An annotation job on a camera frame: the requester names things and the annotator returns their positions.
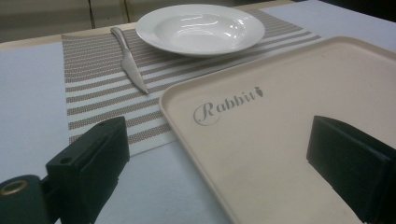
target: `butter knife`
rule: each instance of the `butter knife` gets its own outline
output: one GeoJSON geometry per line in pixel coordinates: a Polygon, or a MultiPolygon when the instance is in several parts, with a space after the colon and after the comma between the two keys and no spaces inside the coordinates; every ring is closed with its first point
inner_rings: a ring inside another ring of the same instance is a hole
{"type": "Polygon", "coordinates": [[[145,94],[149,94],[145,82],[137,69],[136,63],[134,62],[134,57],[131,51],[129,51],[128,44],[126,43],[125,37],[122,30],[118,27],[112,27],[110,29],[111,33],[117,37],[120,41],[122,48],[122,61],[121,68],[125,71],[129,79],[134,83],[134,85],[145,94]]]}

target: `striped placemat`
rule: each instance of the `striped placemat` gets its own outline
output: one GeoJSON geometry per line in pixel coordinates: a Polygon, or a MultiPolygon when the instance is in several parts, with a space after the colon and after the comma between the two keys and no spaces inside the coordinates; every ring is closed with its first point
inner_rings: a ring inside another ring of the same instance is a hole
{"type": "Polygon", "coordinates": [[[63,35],[70,142],[94,124],[117,116],[127,120],[132,156],[172,142],[176,138],[158,105],[166,88],[321,39],[260,10],[249,13],[264,24],[264,38],[250,49],[215,58],[194,59],[155,49],[141,40],[135,30],[124,31],[149,95],[140,93],[120,68],[122,54],[114,35],[63,35]]]}

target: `tray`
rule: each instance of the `tray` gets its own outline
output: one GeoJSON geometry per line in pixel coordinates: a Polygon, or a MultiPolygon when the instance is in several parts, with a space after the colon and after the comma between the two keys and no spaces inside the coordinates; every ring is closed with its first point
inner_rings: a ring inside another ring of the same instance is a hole
{"type": "Polygon", "coordinates": [[[177,84],[160,107],[233,223],[360,223],[305,156],[313,117],[396,147],[396,54],[336,37],[177,84]]]}

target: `table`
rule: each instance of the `table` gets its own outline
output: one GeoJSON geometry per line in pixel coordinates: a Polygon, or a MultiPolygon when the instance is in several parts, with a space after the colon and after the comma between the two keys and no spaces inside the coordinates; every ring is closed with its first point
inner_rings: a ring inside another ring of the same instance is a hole
{"type": "MultiPolygon", "coordinates": [[[[241,8],[264,7],[263,11],[325,38],[348,35],[396,51],[394,22],[316,0],[278,0],[241,8]]],[[[134,24],[120,26],[131,27],[134,24]]],[[[3,43],[0,49],[0,181],[26,174],[44,177],[46,162],[68,145],[60,36],[3,43]]],[[[131,222],[229,223],[178,141],[133,157],[97,219],[97,223],[131,222]]]]}

